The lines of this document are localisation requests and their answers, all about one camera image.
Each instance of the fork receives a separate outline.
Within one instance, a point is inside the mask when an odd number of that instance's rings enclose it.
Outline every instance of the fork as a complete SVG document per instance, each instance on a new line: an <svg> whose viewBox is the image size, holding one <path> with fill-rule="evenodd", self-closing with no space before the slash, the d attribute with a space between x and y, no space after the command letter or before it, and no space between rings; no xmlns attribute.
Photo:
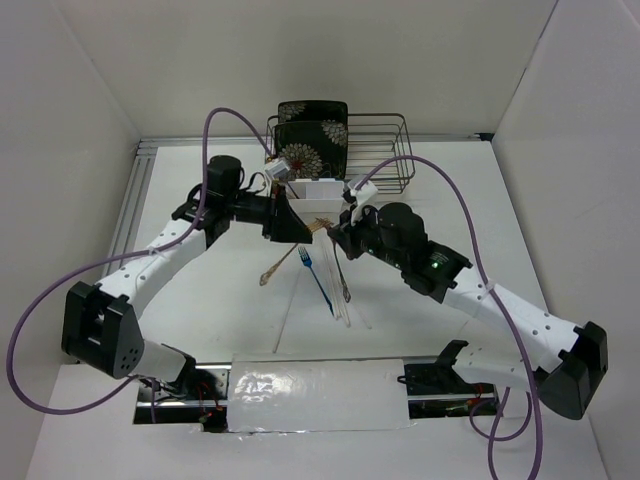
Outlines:
<svg viewBox="0 0 640 480"><path fill-rule="evenodd" d="M322 296L324 297L324 300L327 302L327 305L329 305L329 310L331 311L331 315L333 315L333 305L331 305L331 300L329 300L329 297L325 293L324 288L322 288L322 284L320 283L320 280L318 280L318 277L316 276L316 272L313 271L313 267L311 266L313 265L313 262L311 261L309 252L307 252L307 249L305 247L299 247L298 254L300 254L300 260L302 260L302 264L309 269L309 271L313 275L313 278L316 280L316 283L318 284L318 287L320 287L320 291L322 292Z"/></svg>

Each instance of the wire basket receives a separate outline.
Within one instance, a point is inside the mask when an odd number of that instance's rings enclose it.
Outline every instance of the wire basket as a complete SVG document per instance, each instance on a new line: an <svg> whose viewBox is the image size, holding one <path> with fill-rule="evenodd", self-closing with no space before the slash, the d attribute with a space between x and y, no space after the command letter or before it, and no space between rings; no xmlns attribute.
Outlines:
<svg viewBox="0 0 640 480"><path fill-rule="evenodd" d="M275 151L273 128L278 116L267 120L267 142ZM380 162L398 155L413 155L407 122L399 113L350 113L345 181L369 173ZM371 180L380 194L400 194L416 173L413 160L389 164Z"/></svg>

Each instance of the white wall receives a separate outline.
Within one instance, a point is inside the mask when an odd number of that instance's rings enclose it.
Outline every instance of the white wall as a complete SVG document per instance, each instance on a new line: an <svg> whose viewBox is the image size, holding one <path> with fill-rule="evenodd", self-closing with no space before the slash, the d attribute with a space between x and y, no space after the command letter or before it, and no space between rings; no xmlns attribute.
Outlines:
<svg viewBox="0 0 640 480"><path fill-rule="evenodd" d="M555 0L56 0L144 136L212 106L262 128L282 100L400 111L418 133L495 131ZM233 119L215 135L246 135Z"/></svg>
<svg viewBox="0 0 640 480"><path fill-rule="evenodd" d="M552 310L608 330L590 415L614 480L640 471L638 15L560 0L494 141Z"/></svg>
<svg viewBox="0 0 640 480"><path fill-rule="evenodd" d="M46 0L0 2L3 354L32 298L106 253L137 141L60 19ZM19 342L20 384L45 404L62 358L63 305L63 292L52 295ZM0 412L1 476L24 478L42 415L18 402L4 374Z"/></svg>

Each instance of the black plate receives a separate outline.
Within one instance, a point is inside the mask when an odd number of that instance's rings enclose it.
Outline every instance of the black plate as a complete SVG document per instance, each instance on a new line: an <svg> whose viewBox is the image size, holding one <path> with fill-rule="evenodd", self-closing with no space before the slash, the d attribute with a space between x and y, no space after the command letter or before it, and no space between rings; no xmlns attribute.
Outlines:
<svg viewBox="0 0 640 480"><path fill-rule="evenodd" d="M333 120L347 125L348 116L347 104L332 100L299 100L278 105L278 123Z"/></svg>
<svg viewBox="0 0 640 480"><path fill-rule="evenodd" d="M275 127L276 154L291 166L289 180L337 178L347 169L348 130L336 121L288 122Z"/></svg>

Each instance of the white tabletop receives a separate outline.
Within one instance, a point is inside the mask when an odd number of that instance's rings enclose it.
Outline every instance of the white tabletop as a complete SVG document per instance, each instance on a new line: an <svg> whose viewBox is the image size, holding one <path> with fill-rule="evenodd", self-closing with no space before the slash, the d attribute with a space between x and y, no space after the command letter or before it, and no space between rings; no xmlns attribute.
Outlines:
<svg viewBox="0 0 640 480"><path fill-rule="evenodd" d="M490 144L415 143L414 152L436 161L459 184L470 204L490 275L544 307ZM211 153L240 158L247 176L260 169L264 158L257 145L212 146ZM199 147L158 150L136 248L156 237L184 201L185 192L198 182L199 162ZM424 218L433 240L471 255L467 225L449 186L427 167L416 168L403 200ZM258 285L260 275L289 249L265 241L260 228L232 224L205 255L183 269L145 310L140 320L145 338L189 352L199 362L271 353L294 288L278 353L322 358L437 355L469 320L410 290L386 264L368 256L348 262L342 256L353 302L373 326L365 328L352 312L353 326L347 329L331 319L309 272L298 277L302 264L297 255L282 264L267 286ZM315 245L308 249L322 276L321 251ZM487 340L494 338L495 332L487 332ZM513 340L505 337L504 343L511 348Z"/></svg>
<svg viewBox="0 0 640 480"><path fill-rule="evenodd" d="M531 260L490 144L414 143L414 153L442 166L459 185L475 220L483 260L493 279L544 308ZM263 161L259 146L212 142L211 154L240 158L247 173ZM136 247L163 228L198 183L198 147L158 150ZM430 237L471 255L462 211L449 187L421 165L403 198L425 220ZM347 328L333 320L308 272L293 256L266 287L258 278L287 250L260 229L232 225L212 248L183 269L141 318L146 338L185 350L200 362L270 354L295 296L278 353L291 358L379 358L437 355L453 338L481 341L516 354L512 340L411 291L394 269L373 258L347 262L354 302L372 329L352 314ZM322 255L312 246L314 262ZM112 385L86 366L62 367L52 406L82 404ZM29 479L42 478L488 478L486 444L463 419L419 421L386 432L332 432L244 437L204 434L181 425L134 426L135 387L89 413L47 417ZM540 478L606 478L587 419L545 415ZM504 431L520 419L507 419ZM503 478L521 478L532 458L532 433L500 446Z"/></svg>

